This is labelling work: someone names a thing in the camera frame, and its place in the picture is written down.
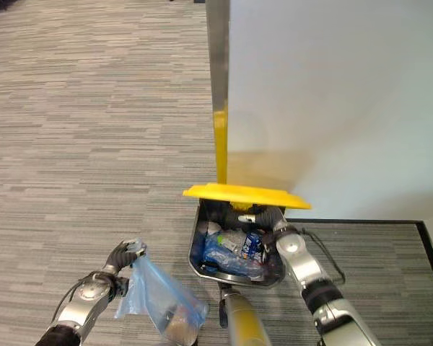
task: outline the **yellow bin lid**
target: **yellow bin lid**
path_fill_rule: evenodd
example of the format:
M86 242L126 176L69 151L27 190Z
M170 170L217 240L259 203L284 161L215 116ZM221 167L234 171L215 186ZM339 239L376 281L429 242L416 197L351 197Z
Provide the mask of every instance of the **yellow bin lid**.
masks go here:
M189 190L183 191L183 196L250 205L277 205L291 209L311 209L311 205L301 197L290 195L283 190L260 187L208 183L207 185L192 186Z

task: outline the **robotic hand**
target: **robotic hand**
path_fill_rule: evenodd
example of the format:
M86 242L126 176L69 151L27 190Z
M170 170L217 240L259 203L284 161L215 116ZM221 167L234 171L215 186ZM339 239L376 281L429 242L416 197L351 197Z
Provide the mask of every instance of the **robotic hand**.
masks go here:
M116 296L125 296L128 278L118 273L136 258L145 254L145 246L138 249L135 241L122 241L110 254L105 266L79 280L56 308L46 333L35 346L79 346L85 341L98 316ZM56 319L64 299L69 303Z
M301 232L286 221L279 208L267 207L258 215L241 215L238 219L273 230L263 239L265 249L269 252L275 247L289 276L298 284L321 336L321 345L380 346L359 313L308 252Z

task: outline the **striped carpet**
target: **striped carpet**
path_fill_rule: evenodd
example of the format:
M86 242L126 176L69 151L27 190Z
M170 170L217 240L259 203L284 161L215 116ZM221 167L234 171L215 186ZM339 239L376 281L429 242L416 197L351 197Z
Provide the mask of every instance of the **striped carpet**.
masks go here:
M35 344L70 285L135 236L210 303L201 345L228 344L217 285L186 260L196 201L180 196L215 180L204 10L19 0L0 12L0 346ZM414 226L306 226L383 345L433 345L433 275ZM274 345L315 345L293 283L242 291ZM164 345L147 317L114 320L116 305L86 345Z

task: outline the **open trash bin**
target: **open trash bin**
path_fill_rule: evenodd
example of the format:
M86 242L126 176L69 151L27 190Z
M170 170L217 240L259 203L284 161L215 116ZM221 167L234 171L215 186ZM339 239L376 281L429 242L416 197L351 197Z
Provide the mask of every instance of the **open trash bin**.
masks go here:
M221 224L225 212L229 209L236 214L238 212L241 214L247 213L248 208L252 213L259 213L268 205L278 206L283 211L285 208L310 209L310 205L302 198L290 195L282 190L214 183L194 185L189 190L184 191L183 195L199 199L188 258L191 268L198 276L230 285L262 288L270 288L284 279L284 265L277 252L266 254L264 261L266 274L262 280L251 280L247 276L234 275L220 269L208 268L203 261L206 231L203 232L202 229L199 229L199 224L206 221ZM232 220L226 218L224 222L231 223ZM244 224L243 227L245 228L244 231L260 228L254 224Z

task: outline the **clear plastic bag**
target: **clear plastic bag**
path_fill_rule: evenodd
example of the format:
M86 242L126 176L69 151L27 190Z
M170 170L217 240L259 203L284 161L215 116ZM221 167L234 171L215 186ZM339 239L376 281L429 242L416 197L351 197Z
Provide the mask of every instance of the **clear plastic bag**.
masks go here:
M231 274L248 276L251 280L263 279L263 266L259 262L239 257L226 247L220 246L215 234L205 240L203 260L217 263L220 269Z
M115 318L125 314L148 314L164 337L179 345L191 346L208 311L207 304L144 255L133 263L128 292Z

